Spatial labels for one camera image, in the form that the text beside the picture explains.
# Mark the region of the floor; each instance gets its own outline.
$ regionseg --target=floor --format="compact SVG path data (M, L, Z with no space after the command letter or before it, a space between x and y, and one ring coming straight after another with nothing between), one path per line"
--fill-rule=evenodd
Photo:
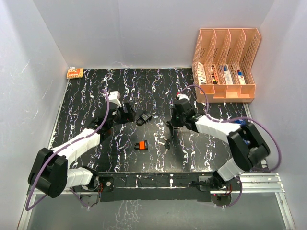
M106 102L102 89L119 91L123 101L131 102L138 115L147 110L153 115L143 126L127 123L114 127L113 135L100 146L82 155L71 168L87 165L99 172L180 173L214 172L230 157L226 143L208 135L181 128L171 132L164 121L171 118L176 93L193 83L191 69L88 69L81 79L70 80L52 146L58 146L79 134L93 117L104 115ZM198 111L194 90L187 90L190 102ZM242 103L212 103L209 112L215 118L245 116ZM171 140L171 148L158 141ZM134 144L147 140L148 151L134 149Z

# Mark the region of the purple cable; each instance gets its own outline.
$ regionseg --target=purple cable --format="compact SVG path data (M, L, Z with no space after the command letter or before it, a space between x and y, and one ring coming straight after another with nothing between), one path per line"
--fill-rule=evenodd
M275 139L275 138L273 137L273 135L267 130L267 128L265 128L262 124L260 124L260 123L259 123L258 121L256 121L255 119L250 118L250 117L247 117L247 116L235 117L235 118L232 118L232 119L229 119L229 120L222 120L222 121L221 121L221 120L218 120L218 119L211 118L211 117L209 116L209 114L208 114L209 103L208 103L208 98L207 98L206 92L205 92L201 87L199 87L198 85L189 85L189 86L187 86L186 88L184 88L180 93L182 93L184 90L186 90L186 89L189 88L189 87L196 87L196 88L199 88L199 89L203 92L203 94L205 95L205 97L206 97L206 110L205 110L205 114L206 114L206 116L207 116L210 120L212 120L212 121L214 121L214 122L226 123L226 122L234 122L234 121L237 121L237 120L242 119L242 120L250 120L250 121L256 123L257 125L259 125L259 126L260 126L260 127L271 137L271 139L273 140L273 142L274 142L274 144L275 144L275 146L276 146L276 148L277 148L277 153L278 153L278 161L277 161L277 164L276 164L272 169L263 169L263 170L264 170L265 172L272 172L272 171L278 169L278 167L279 167L280 164L282 163L282 151L281 151L281 149L280 149L280 147L279 147L279 145L278 145L276 139Z
M231 207L231 206L235 205L239 201L239 199L242 195L242 190L243 190L242 181L239 178L235 178L235 180L239 181L239 183L240 183L240 192L239 192L239 195L236 198L236 200L233 203L231 203L230 205L227 205L226 207Z
M110 108L110 101L109 101L109 96L108 96L108 94L107 94L107 91L106 91L106 90L102 90L102 91L103 91L103 93L106 95L106 101L107 101L106 115L105 115L104 120L102 121L102 123L100 124L100 126L99 126L93 133L87 135L86 137L81 137L81 138L78 138L78 139L74 140L74 141L72 142L72 144L73 144L73 143L76 143L77 141L82 140L82 139L84 139L84 138L91 137L92 135L94 135L95 133L97 133L98 130L100 130L101 127L102 127L102 126L104 125L104 123L106 122L107 115L108 115L108 113L109 113L109 108ZM28 198L27 198L27 202L26 202L26 204L25 204L25 210L26 210L26 211L29 211L29 210L33 209L39 202L41 202L41 201L47 196L47 195L44 195L42 198L40 198L38 201L36 201L32 206L29 207L30 200L31 200L31 198L32 198L34 189L35 189L35 187L36 187L36 185L37 185L37 182L38 182L39 178L41 177L43 171L45 170L45 168L47 167L47 165L49 164L49 162L52 160L52 158L54 158L54 157L55 157L59 152L61 152L62 150L66 149L69 145L71 145L71 144L67 144L67 145L63 146L62 148L60 148L59 150L55 151L55 152L46 160L46 162L43 164L42 168L40 169L40 171L38 172L38 174L37 174L37 176L36 176L36 178L35 178L35 180L34 180L34 183L33 183L32 187L31 187L29 196L28 196Z
M74 196L80 201L80 203L84 206L84 207L86 207L86 208L89 208L90 206L89 205L87 205L86 203L84 203L81 199L80 199L80 197L78 196L78 194L76 194L76 192L71 188L71 192L74 194Z
M205 95L205 98L206 98L206 110L205 110L205 114L207 115L208 114L208 111L209 111L209 102L208 102L208 97L207 97L207 94L205 93L205 91L199 87L198 85L189 85L187 86L186 88L184 88L182 91L180 91L180 93L182 93L184 90L186 90L187 88L190 88L190 87L196 87L196 88L199 88L203 94Z

